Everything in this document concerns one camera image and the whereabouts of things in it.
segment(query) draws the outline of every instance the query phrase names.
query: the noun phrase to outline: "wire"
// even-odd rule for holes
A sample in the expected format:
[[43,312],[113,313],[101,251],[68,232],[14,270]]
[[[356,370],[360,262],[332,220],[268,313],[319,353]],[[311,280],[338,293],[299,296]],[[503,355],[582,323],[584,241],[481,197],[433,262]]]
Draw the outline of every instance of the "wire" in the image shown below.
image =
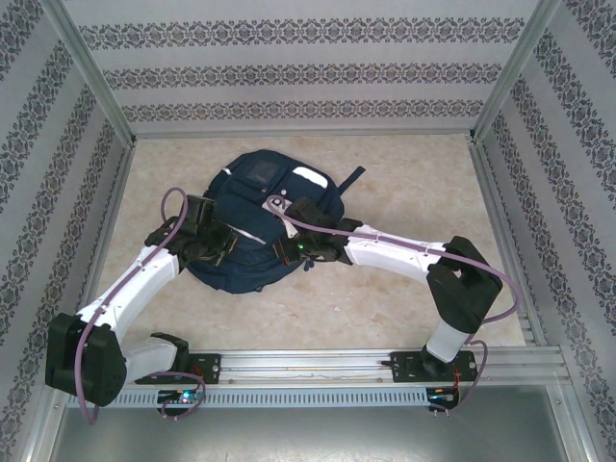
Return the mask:
[[453,409],[447,409],[445,406],[442,406],[440,404],[430,403],[430,407],[445,411],[448,416],[449,414],[457,412],[458,409],[460,409],[460,407],[471,398],[471,396],[473,395],[473,392],[476,389],[477,383],[479,383],[479,379],[483,375],[483,370],[485,369],[485,365],[488,362],[488,346],[486,345],[485,342],[483,342],[482,340],[474,340],[470,342],[469,345],[481,345],[483,347],[483,358],[481,359],[481,366],[479,366],[479,370],[477,371],[477,376],[475,377],[475,380],[471,384],[469,391],[462,398],[462,400],[458,402],[457,406],[455,406]]
[[455,378],[455,383],[453,384],[455,392],[453,395],[457,397],[460,394],[460,372],[457,368],[453,370],[453,377]]
[[122,290],[122,288],[130,281],[135,274],[137,274],[145,265],[147,265],[157,254],[160,252],[171,239],[175,237],[175,235],[180,230],[181,224],[186,219],[186,215],[189,211],[189,202],[186,197],[186,193],[184,190],[178,187],[170,188],[165,195],[163,196],[163,200],[161,201],[161,210],[165,209],[165,203],[167,202],[167,198],[173,192],[179,192],[182,194],[182,212],[180,214],[180,218],[173,225],[173,229],[168,234],[168,236],[147,256],[143,259],[140,266],[136,266],[133,268],[131,272],[129,272],[122,280],[120,280],[109,292],[109,294],[105,297],[102,303],[96,308],[92,317],[86,324],[81,337],[79,338],[79,343],[77,344],[77,350],[75,351],[75,394],[77,395],[77,400],[79,401],[79,407],[81,408],[81,413],[84,416],[86,422],[90,425],[94,425],[96,420],[98,419],[98,406],[94,406],[94,410],[92,415],[90,415],[90,411],[88,410],[88,405],[86,404],[86,395],[84,393],[84,383],[81,376],[82,371],[82,359],[84,355],[84,349],[86,348],[86,342],[88,341],[88,336],[90,335],[92,329],[94,328],[94,324],[100,318],[101,315],[105,313],[105,308],[109,306],[110,302],[114,299],[114,297]]
[[184,419],[184,418],[188,417],[190,414],[192,414],[194,411],[196,411],[199,408],[199,406],[201,405],[201,403],[203,402],[203,400],[205,399],[205,381],[203,380],[203,377],[195,375],[194,373],[173,372],[173,371],[156,372],[156,373],[152,373],[151,375],[167,375],[167,376],[169,376],[169,375],[171,375],[171,376],[180,375],[182,377],[191,378],[191,379],[197,381],[197,386],[194,389],[195,392],[199,389],[199,387],[201,387],[203,389],[203,393],[201,394],[201,398],[199,398],[199,400],[192,407],[190,407],[186,412],[180,414],[179,416],[170,416],[169,414],[167,414],[167,412],[166,412],[167,411],[167,406],[172,401],[172,399],[167,399],[163,403],[163,408],[161,409],[161,414],[163,415],[163,419],[172,418],[174,421],[179,421],[180,419]]
[[[354,232],[354,231],[342,231],[340,229],[323,228],[323,227],[320,227],[320,226],[314,226],[312,224],[304,223],[303,221],[299,221],[299,220],[294,219],[294,218],[287,217],[286,215],[284,215],[284,213],[278,212],[275,209],[275,207],[273,205],[273,201],[276,200],[276,199],[277,200],[283,200],[283,197],[281,197],[279,195],[271,195],[266,200],[266,203],[268,204],[269,210],[274,215],[276,215],[277,217],[279,217],[279,218],[281,218],[281,219],[283,219],[285,221],[288,221],[289,223],[291,223],[291,224],[293,224],[295,226],[298,226],[298,227],[304,228],[304,229],[308,229],[310,231],[316,231],[316,232],[319,232],[319,233],[327,233],[327,234],[332,234],[332,235],[335,235],[335,236],[347,236],[347,237],[350,237],[350,238],[370,239],[370,240],[375,240],[376,239],[376,236],[373,235],[373,234],[357,233],[357,232]],[[472,258],[461,257],[459,255],[455,255],[454,253],[444,252],[442,250],[437,250],[435,248],[427,248],[424,245],[412,244],[412,243],[409,243],[407,241],[402,241],[400,239],[392,238],[392,237],[389,237],[389,236],[379,235],[378,236],[378,240],[383,242],[383,243],[399,245],[399,246],[402,246],[402,247],[405,247],[405,248],[410,248],[412,250],[418,250],[418,251],[420,251],[422,253],[429,253],[431,255],[437,255],[439,257],[445,257],[445,258],[448,258],[450,260],[455,260],[455,261],[460,262],[460,263],[471,265],[473,267],[479,268],[480,270],[484,270],[486,272],[489,272],[490,274],[494,274],[496,277],[499,277],[504,282],[506,282],[509,285],[509,287],[511,288],[511,290],[513,292],[513,295],[514,295],[513,306],[511,306],[511,308],[509,308],[508,310],[504,311],[503,313],[500,313],[499,315],[495,315],[492,318],[487,318],[487,319],[483,320],[482,324],[487,324],[487,323],[490,323],[490,322],[503,320],[503,319],[507,318],[508,316],[514,314],[518,310],[518,307],[520,306],[520,302],[522,300],[522,292],[520,290],[520,287],[509,276],[507,276],[503,272],[498,271],[497,269],[494,269],[494,268],[490,267],[489,265],[485,265],[485,264],[483,264],[481,262],[473,260]]]

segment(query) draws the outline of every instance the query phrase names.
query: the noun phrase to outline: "black mounting plate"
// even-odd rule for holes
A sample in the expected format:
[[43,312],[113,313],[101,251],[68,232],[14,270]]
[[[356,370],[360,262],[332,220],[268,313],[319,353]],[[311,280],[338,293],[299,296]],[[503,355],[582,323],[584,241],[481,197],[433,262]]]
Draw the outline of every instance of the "black mounting plate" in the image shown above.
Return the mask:
[[472,351],[459,351],[439,376],[430,375],[423,364],[420,351],[394,351],[390,353],[392,375],[395,383],[454,382],[453,372],[460,373],[460,382],[473,382],[477,377],[477,364]]
[[[206,385],[218,385],[220,379],[220,359],[219,354],[189,354],[189,365],[184,372],[203,375]],[[139,380],[135,380],[138,385],[194,385],[194,380],[180,375],[149,375]]]

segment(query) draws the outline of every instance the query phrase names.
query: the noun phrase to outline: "decorative border stripe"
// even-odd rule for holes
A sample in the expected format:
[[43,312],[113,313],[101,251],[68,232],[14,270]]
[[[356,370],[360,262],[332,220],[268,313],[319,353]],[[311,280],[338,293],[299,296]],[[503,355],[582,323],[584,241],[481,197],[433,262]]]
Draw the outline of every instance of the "decorative border stripe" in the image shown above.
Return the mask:
[[37,0],[14,0],[2,13],[0,21],[0,81],[15,62],[21,47],[42,18],[43,11]]
[[586,33],[599,56],[605,61],[609,73],[616,79],[616,14],[605,0],[565,0],[565,5],[576,17],[577,24]]
[[593,292],[599,299],[599,306],[604,309],[605,320],[613,327],[612,335],[616,336],[616,276],[610,272],[611,265],[607,263],[605,250],[595,235],[595,227],[589,222],[576,185],[569,178],[569,171],[558,152],[558,146],[552,140],[548,125],[524,79],[515,83],[511,95],[537,149],[552,191],[556,194],[556,201],[569,226],[577,253],[588,272],[588,279],[593,283]]
[[332,84],[493,84],[500,64],[271,64],[115,69],[112,90]]
[[488,161],[488,166],[490,167],[490,172],[492,173],[492,177],[494,178],[494,184],[496,186],[496,189],[499,193],[499,198],[500,198],[500,203],[502,204],[502,209],[504,210],[504,215],[505,218],[507,220],[507,224],[509,226],[509,230],[511,231],[511,238],[513,239],[513,244],[516,246],[516,252],[518,254],[518,258],[520,260],[520,265],[522,266],[522,271],[524,273],[524,279],[526,282],[526,286],[528,287],[528,293],[530,294],[530,297],[532,298],[532,304],[535,307],[535,311],[537,313],[537,318],[539,319],[539,325],[541,326],[541,330],[543,332],[543,336],[546,339],[547,345],[551,345],[550,342],[550,335],[548,334],[548,330],[545,327],[545,323],[543,321],[543,314],[540,311],[540,306],[537,303],[537,296],[535,295],[535,292],[532,288],[532,283],[531,283],[531,279],[530,276],[528,276],[528,271],[526,270],[526,265],[524,263],[524,257],[522,255],[522,248],[520,247],[520,243],[518,242],[518,237],[515,235],[514,233],[514,229],[513,229],[513,224],[511,222],[511,218],[509,217],[509,213],[507,212],[507,207],[506,204],[504,202],[504,199],[502,197],[502,192],[501,192],[501,187],[499,186],[499,181],[497,179],[497,176],[494,172],[494,168],[492,166],[492,160],[490,159],[490,155],[489,155],[489,151],[488,151],[488,146],[485,143],[485,140],[481,140],[481,146],[483,147],[483,152],[485,153],[485,158]]
[[271,101],[123,106],[129,122],[272,118],[475,117],[480,100]]
[[[602,377],[602,369],[597,365],[599,357],[591,345],[588,329],[579,320],[578,304],[571,292],[571,284],[567,279],[563,266],[560,263],[552,236],[546,225],[537,196],[530,186],[530,181],[526,175],[520,153],[516,146],[509,127],[507,126],[502,113],[495,119],[492,129],[499,142],[500,151],[503,155],[509,175],[516,189],[516,195],[520,200],[520,205],[526,217],[528,230],[532,235],[535,250],[541,260],[541,266],[546,274],[548,287],[552,292],[556,311],[562,319],[564,332],[570,341],[569,348],[574,353],[576,364],[584,380],[584,388],[591,398],[590,404],[595,410],[597,424],[603,429],[602,436],[607,442],[607,448],[611,457],[616,457],[616,410],[614,409],[614,397],[609,393],[609,385]],[[498,186],[497,176],[494,172],[490,156],[488,164],[492,170],[492,175],[497,183],[500,201],[505,204],[501,189]],[[507,216],[509,227],[513,234],[511,220]]]
[[[23,356],[17,367],[17,375],[13,378],[13,387],[9,391],[8,401],[2,412],[0,421],[2,439],[0,440],[0,460],[11,460],[12,450],[17,441],[17,435],[23,425],[22,418],[26,413],[26,404],[32,397],[35,379],[39,375],[40,362],[44,359],[47,343],[47,326],[58,313],[64,296],[66,280],[69,277],[75,255],[86,227],[91,205],[95,199],[96,189],[103,173],[109,151],[115,138],[114,129],[109,121],[103,125],[101,134],[92,153],[90,165],[79,189],[73,213],[66,224],[64,238],[49,275],[44,296],[40,300],[37,319],[32,324],[28,335],[28,345],[23,350]],[[108,197],[105,213],[109,207]]]
[[73,65],[70,53],[61,40],[54,47],[37,82],[28,95],[23,111],[17,116],[13,130],[7,135],[0,152],[0,214],[4,212],[24,161],[30,156],[42,123],[58,96],[68,71]]
[[81,26],[91,50],[291,43],[512,43],[520,18],[400,17],[195,21]]
[[562,49],[558,47],[551,32],[547,31],[534,50],[537,61],[543,67],[569,123],[576,130],[579,142],[586,149],[590,163],[601,178],[603,190],[614,202],[616,210],[616,143],[609,137],[605,124],[597,117],[593,103],[582,88],[581,82],[567,63]]
[[79,143],[84,136],[90,117],[94,111],[96,98],[90,87],[85,85],[73,108],[70,119],[64,128],[64,134],[45,172],[37,192],[32,212],[26,217],[23,233],[17,239],[13,258],[7,264],[0,286],[0,347],[4,336],[11,327],[11,318],[21,300],[21,293],[30,277],[30,271],[39,253],[42,237],[47,232],[49,221],[56,210],[58,198],[63,190],[66,176],[70,171]]
[[124,162],[124,158],[128,155],[128,152],[132,149],[130,144],[126,145],[120,155],[119,162],[117,163],[117,167],[115,168],[114,173],[114,181],[112,182],[111,189],[109,190],[109,195],[105,201],[105,209],[103,210],[102,219],[100,223],[98,223],[98,229],[96,230],[96,238],[94,239],[94,244],[92,245],[92,252],[90,254],[88,268],[84,272],[84,280],[81,283],[81,289],[79,291],[79,296],[77,297],[77,301],[75,302],[75,307],[73,309],[74,313],[77,313],[84,303],[84,295],[86,294],[86,285],[88,284],[88,279],[90,278],[90,272],[92,270],[92,266],[94,265],[94,257],[96,256],[96,250],[98,249],[98,241],[100,240],[103,234],[103,226],[105,225],[105,219],[107,218],[107,211],[112,203],[112,197],[114,196],[114,191],[116,190],[116,180],[119,175],[119,170],[122,167]]

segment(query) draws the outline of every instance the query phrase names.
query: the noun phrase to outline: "backpack pocket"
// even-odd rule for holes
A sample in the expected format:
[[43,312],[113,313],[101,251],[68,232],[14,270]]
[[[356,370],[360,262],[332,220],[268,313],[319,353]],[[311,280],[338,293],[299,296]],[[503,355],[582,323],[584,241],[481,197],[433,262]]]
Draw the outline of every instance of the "backpack pocket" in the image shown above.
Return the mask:
[[335,185],[319,172],[308,167],[296,167],[278,183],[274,193],[284,195],[291,202],[307,197],[315,204],[332,191]]
[[273,191],[288,167],[270,159],[259,159],[252,165],[242,166],[234,173],[229,190],[251,202],[263,203]]

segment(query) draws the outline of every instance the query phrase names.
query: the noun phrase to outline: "backpack strap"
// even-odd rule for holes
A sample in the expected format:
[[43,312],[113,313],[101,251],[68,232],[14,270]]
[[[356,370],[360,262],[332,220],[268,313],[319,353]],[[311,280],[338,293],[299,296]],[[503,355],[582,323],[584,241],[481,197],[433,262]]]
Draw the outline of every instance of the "backpack strap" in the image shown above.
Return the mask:
[[342,195],[345,193],[345,191],[348,189],[348,187],[350,185],[352,185],[353,183],[355,183],[357,181],[357,178],[359,178],[360,176],[362,176],[362,174],[366,171],[365,168],[359,166],[358,168],[355,169],[355,171],[353,171],[348,178],[343,181],[340,186],[338,187],[338,192]]

